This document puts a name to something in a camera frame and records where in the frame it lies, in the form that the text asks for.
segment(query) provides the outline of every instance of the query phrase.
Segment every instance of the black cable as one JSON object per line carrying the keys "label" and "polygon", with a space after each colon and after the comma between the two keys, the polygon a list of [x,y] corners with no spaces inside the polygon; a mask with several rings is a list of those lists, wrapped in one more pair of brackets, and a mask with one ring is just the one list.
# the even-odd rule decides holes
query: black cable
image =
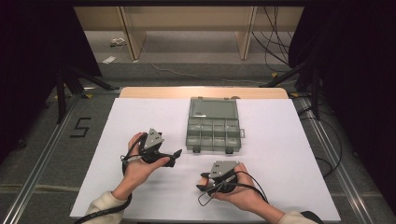
{"label": "black cable", "polygon": [[[272,29],[273,29],[272,32],[271,32],[270,39],[272,39],[272,35],[273,35],[273,33],[275,33],[278,43],[280,42],[280,43],[282,43],[282,45],[283,45],[283,42],[282,42],[282,40],[280,39],[280,37],[279,37],[279,35],[278,35],[278,33],[277,33],[277,27],[276,27],[278,7],[274,7],[274,9],[275,9],[275,16],[274,16],[274,23],[272,23],[272,20],[271,20],[269,14],[268,14],[268,12],[267,12],[267,9],[266,9],[266,7],[264,7],[265,14],[266,14],[266,16],[267,16],[267,18],[268,18],[268,21],[269,21],[270,24],[271,24]],[[280,51],[281,51],[283,57],[284,57],[285,60],[287,61],[286,64],[289,65],[288,59],[287,59],[287,57],[285,56],[285,54],[284,54],[282,48],[280,47],[280,43],[279,43],[279,49],[280,49]]]}
{"label": "black cable", "polygon": [[[262,186],[260,186],[259,182],[258,182],[252,175],[250,175],[250,174],[248,174],[248,173],[246,173],[246,172],[244,172],[244,171],[235,172],[235,174],[238,174],[238,173],[241,173],[241,174],[245,174],[245,175],[250,176],[250,178],[252,178],[253,181],[259,186],[259,188],[260,188],[261,191],[259,191],[258,189],[256,189],[256,188],[253,187],[253,186],[250,186],[250,185],[241,184],[241,183],[228,183],[228,182],[226,182],[225,180],[223,180],[220,184],[217,184],[216,186],[214,186],[214,187],[212,187],[212,188],[210,188],[210,189],[205,190],[205,192],[204,192],[203,194],[201,194],[201,195],[198,197],[198,203],[199,203],[201,206],[206,206],[206,205],[213,199],[213,196],[214,196],[217,192],[219,192],[219,190],[221,189],[221,187],[222,187],[222,186],[226,186],[226,185],[229,185],[229,186],[237,186],[237,187],[244,187],[244,188],[248,188],[248,189],[253,189],[254,191],[256,191],[256,192],[260,195],[260,197],[262,197],[262,199],[263,199],[266,203],[268,203],[268,199],[267,199],[267,197],[265,196],[265,192],[264,192],[264,190],[262,189]],[[201,197],[204,196],[205,194],[207,194],[207,193],[208,193],[210,190],[212,190],[212,189],[216,189],[216,192],[212,193],[212,194],[210,195],[210,199],[209,199],[206,203],[202,204],[201,201],[200,201]]]}
{"label": "black cable", "polygon": [[[132,158],[133,156],[137,156],[137,155],[132,155],[131,156],[130,154],[131,154],[132,150],[134,149],[134,147],[136,146],[136,144],[139,143],[142,140],[142,138],[146,137],[146,136],[147,136],[147,134],[143,134],[143,135],[139,136],[136,139],[136,141],[134,141],[132,143],[132,146],[129,148],[128,153],[126,154],[126,156],[121,156],[121,160],[122,161],[127,161],[128,159]],[[124,175],[125,175],[125,169],[126,169],[127,165],[128,165],[127,163],[126,164],[125,163],[122,164],[122,173]],[[98,211],[98,212],[94,212],[94,213],[88,214],[85,217],[79,218],[75,222],[75,224],[84,223],[84,222],[86,222],[88,220],[91,220],[93,218],[96,218],[96,217],[101,217],[101,216],[105,216],[105,215],[108,215],[108,214],[113,214],[113,213],[120,212],[120,211],[124,210],[125,208],[127,208],[129,206],[129,204],[131,203],[131,200],[132,200],[132,193],[128,196],[128,198],[127,198],[127,200],[126,200],[126,202],[124,204],[122,204],[120,206],[117,206],[117,207],[108,208],[106,210],[101,210],[101,211]]]}
{"label": "black cable", "polygon": [[250,175],[250,174],[248,174],[248,173],[246,173],[244,171],[236,172],[236,174],[238,174],[238,173],[242,173],[242,174],[248,175],[257,184],[257,186],[259,186],[260,190],[262,191],[263,199],[268,203],[267,196],[265,195],[265,192],[262,189],[262,186],[259,184],[259,182],[252,175]]}
{"label": "black cable", "polygon": [[275,10],[275,15],[274,15],[275,33],[276,33],[276,37],[277,37],[277,42],[278,42],[278,43],[281,43],[281,44],[279,44],[279,49],[280,49],[280,51],[281,51],[282,54],[283,54],[282,48],[280,47],[280,46],[283,46],[283,50],[285,50],[285,52],[289,55],[288,51],[287,51],[286,48],[285,48],[285,45],[283,44],[282,39],[279,37],[279,34],[278,34],[278,32],[277,32],[277,13],[278,13],[278,11],[279,11],[279,7],[275,7],[274,10]]}
{"label": "black cable", "polygon": [[254,188],[253,186],[246,185],[246,184],[240,184],[240,183],[228,183],[227,185],[237,186],[237,187],[244,187],[244,188],[247,188],[247,189],[253,189],[254,191],[256,191],[260,195],[260,197],[262,197],[262,199],[266,203],[268,203],[267,198],[265,198],[265,196],[258,189]]}
{"label": "black cable", "polygon": [[286,61],[283,61],[281,58],[279,58],[278,56],[276,56],[271,50],[268,49],[268,46],[265,47],[264,44],[259,40],[259,38],[257,38],[257,36],[252,32],[254,38],[257,40],[257,42],[259,43],[259,45],[265,50],[265,52],[268,52],[269,54],[271,54],[272,56],[274,56],[275,58],[277,58],[278,60],[280,60],[282,63],[284,64],[288,64]]}
{"label": "black cable", "polygon": [[327,172],[325,175],[323,175],[323,179],[326,178],[326,176],[328,176],[329,174],[332,173],[333,168],[332,168],[332,164],[329,161],[326,161],[325,159],[322,159],[321,157],[315,157],[315,159],[317,159],[318,161],[324,161],[330,167],[329,172]]}
{"label": "black cable", "polygon": [[[271,44],[275,44],[275,45],[281,45],[279,42],[275,42],[274,40],[269,39],[265,34],[262,33],[262,31],[260,31],[260,33],[262,34],[262,37],[264,37],[266,40],[270,41]],[[290,48],[290,46],[287,45],[282,45],[284,48]]]}
{"label": "black cable", "polygon": [[297,112],[297,114],[298,114],[298,116],[300,117],[304,112],[309,111],[309,110],[312,110],[312,106],[310,106],[310,105],[304,107],[304,108],[301,109],[301,110],[299,110],[299,111]]}
{"label": "black cable", "polygon": [[[316,120],[316,118],[311,118],[311,117],[303,118],[303,119],[300,119],[300,120],[305,120],[305,119],[314,119],[314,120]],[[332,168],[332,170],[329,173],[327,173],[325,176],[323,176],[323,178],[325,178],[328,175],[330,175],[331,173],[333,173],[338,168],[338,166],[341,164],[341,160],[343,159],[343,144],[342,144],[341,138],[338,135],[337,131],[334,129],[334,127],[329,122],[327,122],[327,121],[325,121],[323,119],[319,120],[318,122],[323,122],[323,123],[327,124],[334,131],[334,134],[335,134],[335,136],[336,136],[336,138],[337,138],[337,140],[339,142],[339,145],[340,145],[340,153],[338,155],[339,156],[338,162],[335,164],[335,166]]]}

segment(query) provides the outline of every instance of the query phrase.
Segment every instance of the white paper sheet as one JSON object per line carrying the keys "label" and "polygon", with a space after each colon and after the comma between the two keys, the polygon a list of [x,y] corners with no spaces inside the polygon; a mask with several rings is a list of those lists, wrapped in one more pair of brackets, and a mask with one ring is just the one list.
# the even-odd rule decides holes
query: white paper sheet
{"label": "white paper sheet", "polygon": [[114,189],[122,179],[120,155],[138,132],[163,133],[163,153],[183,149],[174,168],[163,167],[134,191],[124,218],[135,221],[260,222],[254,214],[230,203],[198,204],[195,187],[200,173],[214,161],[241,161],[261,184],[273,206],[316,213],[322,220],[340,221],[303,127],[291,100],[238,100],[239,123],[245,129],[240,152],[233,155],[186,150],[189,99],[117,99],[111,109],[91,166],[71,217],[84,216],[92,200]]}

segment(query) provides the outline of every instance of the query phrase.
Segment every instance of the hand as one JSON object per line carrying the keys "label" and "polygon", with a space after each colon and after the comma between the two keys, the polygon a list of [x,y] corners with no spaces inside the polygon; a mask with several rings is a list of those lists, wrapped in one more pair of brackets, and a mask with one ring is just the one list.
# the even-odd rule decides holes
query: hand
{"label": "hand", "polygon": [[[239,163],[239,165],[235,166],[233,170],[236,173],[238,171],[242,171],[245,173],[248,172],[247,168],[243,163]],[[237,173],[236,176],[238,177],[238,183],[254,187],[253,180],[250,176],[243,173]],[[263,200],[262,197],[259,195],[259,193],[257,193],[253,189],[237,186],[230,193],[217,192],[214,193],[212,196],[215,199],[233,203],[239,209],[252,212],[264,218],[269,223],[277,223],[285,215],[284,212],[266,203],[265,200]]]}
{"label": "hand", "polygon": [[[245,172],[247,173],[248,170],[245,167],[244,163],[239,163],[239,165],[235,166],[233,170],[237,172]],[[237,173],[236,176],[238,177],[238,183],[246,184],[254,187],[253,180],[250,176]],[[248,189],[245,187],[237,186],[232,192],[230,193],[221,193],[217,192],[212,195],[213,198],[219,199],[221,201],[226,201],[229,203],[233,203],[236,207],[244,211],[251,211],[253,207],[257,206],[258,203],[264,202],[262,197],[253,189]]]}
{"label": "hand", "polygon": [[[128,149],[131,148],[132,144],[143,134],[145,133],[135,134],[128,143]],[[136,144],[131,152],[131,156],[138,155],[138,149],[139,144]],[[169,157],[160,158],[151,164],[145,163],[141,159],[129,162],[125,170],[124,178],[112,191],[113,196],[122,201],[126,200],[134,189],[146,182],[152,172],[164,166],[167,162],[169,162]]]}

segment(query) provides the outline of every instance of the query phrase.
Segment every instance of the wire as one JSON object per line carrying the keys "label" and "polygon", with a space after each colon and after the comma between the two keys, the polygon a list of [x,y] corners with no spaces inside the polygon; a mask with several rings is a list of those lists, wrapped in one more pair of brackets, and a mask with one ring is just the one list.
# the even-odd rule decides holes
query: wire
{"label": "wire", "polygon": [[242,174],[248,175],[250,178],[252,178],[253,181],[257,184],[257,186],[259,186],[260,190],[262,191],[262,196],[263,196],[262,198],[268,203],[268,199],[265,196],[265,192],[262,189],[262,186],[259,184],[259,182],[252,175],[250,175],[250,174],[248,174],[248,173],[246,173],[244,171],[237,171],[236,174],[238,174],[238,173],[242,173]]}
{"label": "wire", "polygon": [[[302,118],[302,119],[300,119],[300,120],[305,120],[305,119],[314,119],[314,120],[317,120],[316,118],[312,118],[312,117]],[[339,153],[339,155],[338,155],[338,156],[339,156],[338,162],[337,162],[337,163],[335,164],[335,166],[330,170],[329,173],[327,173],[325,176],[323,176],[323,178],[326,178],[328,175],[330,175],[331,173],[333,173],[333,172],[338,168],[338,166],[341,164],[341,160],[343,159],[343,144],[342,144],[341,138],[340,138],[340,136],[338,135],[337,131],[334,129],[334,127],[333,127],[329,122],[327,122],[327,121],[325,121],[325,120],[323,120],[323,119],[317,120],[317,122],[323,122],[323,123],[325,123],[326,125],[328,125],[328,126],[334,131],[334,134],[335,134],[335,136],[336,136],[336,138],[337,138],[337,140],[338,140],[338,142],[339,142],[339,145],[340,145],[340,153]]]}
{"label": "wire", "polygon": [[304,108],[301,109],[301,110],[299,110],[299,111],[297,112],[297,114],[298,114],[298,116],[300,117],[304,112],[309,111],[309,110],[312,110],[312,106],[310,106],[310,105],[304,107]]}
{"label": "wire", "polygon": [[324,161],[330,167],[330,171],[328,173],[326,173],[325,175],[323,175],[323,179],[332,173],[333,168],[332,168],[332,164],[329,161],[326,161],[325,159],[322,159],[321,157],[315,157],[315,159],[317,159],[318,161]]}
{"label": "wire", "polygon": [[274,10],[275,10],[275,13],[274,13],[274,23],[272,23],[272,20],[271,20],[269,14],[268,14],[268,12],[267,12],[267,9],[266,9],[266,7],[264,7],[265,15],[267,16],[268,21],[270,22],[271,27],[273,28],[273,30],[272,30],[272,32],[271,32],[270,39],[272,38],[273,33],[275,33],[276,38],[277,38],[277,41],[278,41],[278,43],[279,43],[279,49],[280,49],[280,51],[281,51],[283,57],[284,57],[285,60],[287,61],[287,65],[289,65],[288,59],[287,59],[287,57],[285,56],[285,54],[284,54],[282,48],[280,47],[281,45],[283,45],[283,42],[282,42],[282,40],[280,39],[280,37],[279,37],[279,35],[278,35],[278,33],[277,33],[277,12],[278,12],[278,7],[274,7]]}
{"label": "wire", "polygon": [[259,40],[259,38],[257,38],[257,36],[254,34],[254,32],[252,32],[254,38],[257,40],[257,42],[259,43],[259,45],[265,50],[265,53],[270,53],[272,56],[274,56],[275,58],[277,58],[278,60],[280,60],[282,63],[284,64],[288,64],[286,61],[282,60],[281,58],[277,57],[271,50],[268,49],[268,46],[265,47],[264,44]]}
{"label": "wire", "polygon": [[167,69],[167,68],[160,68],[160,67],[155,66],[154,63],[151,63],[151,65],[155,69],[157,69],[159,71],[170,72],[170,73],[173,73],[175,75],[184,76],[184,77],[196,77],[196,78],[200,78],[200,79],[220,80],[220,81],[226,81],[226,82],[249,82],[249,83],[260,84],[260,85],[268,84],[268,83],[265,83],[265,82],[259,82],[259,81],[253,81],[253,80],[232,80],[232,79],[224,79],[224,78],[219,78],[219,77],[199,77],[199,76],[192,75],[192,74],[185,74],[185,73],[176,72],[176,71],[173,71],[173,70]]}
{"label": "wire", "polygon": [[[237,171],[237,172],[235,172],[235,174],[239,174],[239,173],[250,176],[250,178],[252,178],[253,181],[259,186],[260,190],[256,189],[254,186],[250,186],[250,185],[247,185],[247,184],[241,184],[241,183],[228,183],[228,182],[226,182],[225,180],[223,180],[223,181],[221,181],[220,184],[217,184],[216,186],[214,186],[214,187],[212,187],[212,188],[210,188],[210,189],[205,190],[205,192],[202,193],[202,194],[198,197],[198,203],[199,203],[201,206],[206,206],[210,201],[212,201],[213,196],[214,196],[216,193],[218,193],[219,190],[220,190],[223,186],[225,186],[225,185],[236,186],[236,187],[243,187],[243,188],[248,188],[248,189],[253,189],[254,191],[256,191],[256,192],[260,195],[260,197],[262,197],[262,199],[263,199],[266,203],[268,203],[268,199],[267,199],[267,197],[265,196],[264,190],[262,189],[262,186],[260,186],[259,182],[258,182],[252,175],[250,175],[250,174],[248,174],[248,173],[246,173],[246,172],[244,172],[244,171]],[[216,189],[216,192],[210,194],[210,199],[209,199],[206,203],[201,203],[201,197],[203,197],[204,195],[206,195],[209,191],[211,191],[211,190],[213,190],[213,189]]]}
{"label": "wire", "polygon": [[[210,189],[207,189],[203,194],[201,194],[201,195],[198,197],[198,203],[199,203],[202,207],[206,206],[210,201],[212,201],[213,196],[214,196],[217,192],[219,192],[219,190],[220,190],[221,187],[224,185],[224,183],[225,183],[225,180],[222,181],[219,185],[216,185],[216,186],[214,186],[214,187],[212,187],[212,188],[210,188]],[[206,195],[210,190],[215,189],[215,188],[217,188],[217,189],[216,189],[216,192],[212,193],[212,194],[210,195],[210,199],[209,199],[206,203],[202,204],[202,203],[201,203],[201,200],[200,200],[201,197],[203,197],[203,196]]]}
{"label": "wire", "polygon": [[[146,136],[147,136],[146,133],[140,135],[140,136],[136,139],[136,141],[134,141],[134,142],[132,143],[131,147],[130,147],[129,150],[128,150],[128,153],[126,154],[126,156],[121,156],[121,160],[122,160],[122,161],[128,161],[128,159],[130,159],[130,158],[132,158],[132,157],[137,157],[137,156],[139,156],[139,155],[131,155],[131,152],[132,152],[132,150],[134,150],[134,146],[136,146],[136,144],[137,144],[138,142],[140,142],[140,141],[142,140],[142,138],[144,138],[144,137],[146,137]],[[127,166],[127,164],[125,164],[125,163],[122,164],[122,173],[123,173],[124,175],[125,175],[126,166]],[[91,220],[91,219],[93,219],[93,218],[96,218],[96,217],[101,217],[101,216],[105,216],[105,215],[108,215],[108,214],[113,214],[113,213],[122,211],[122,210],[124,210],[126,207],[129,206],[129,204],[131,203],[131,200],[132,200],[132,193],[128,196],[127,201],[126,201],[124,204],[122,204],[122,205],[120,205],[120,206],[117,206],[117,207],[112,207],[112,208],[108,208],[108,209],[105,209],[105,210],[100,210],[100,211],[98,211],[98,212],[94,212],[94,213],[88,214],[87,216],[78,219],[78,220],[75,222],[75,224],[84,223],[84,222],[86,222],[86,221],[88,221],[88,220]]]}
{"label": "wire", "polygon": [[[262,34],[262,36],[266,39],[266,40],[268,40],[268,41],[270,41],[272,44],[275,44],[275,45],[282,45],[282,44],[280,44],[279,42],[275,42],[274,40],[271,40],[270,38],[268,38],[262,31],[260,31],[260,33]],[[287,45],[282,45],[282,47],[284,47],[284,48],[290,48],[290,46],[287,46]]]}

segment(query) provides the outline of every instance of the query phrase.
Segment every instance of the gray plastic organizer box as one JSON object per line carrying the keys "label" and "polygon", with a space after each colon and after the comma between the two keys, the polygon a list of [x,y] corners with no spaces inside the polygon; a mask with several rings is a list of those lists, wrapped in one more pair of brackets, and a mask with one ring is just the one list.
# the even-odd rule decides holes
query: gray plastic organizer box
{"label": "gray plastic organizer box", "polygon": [[187,127],[187,150],[238,152],[241,133],[235,99],[193,97]]}

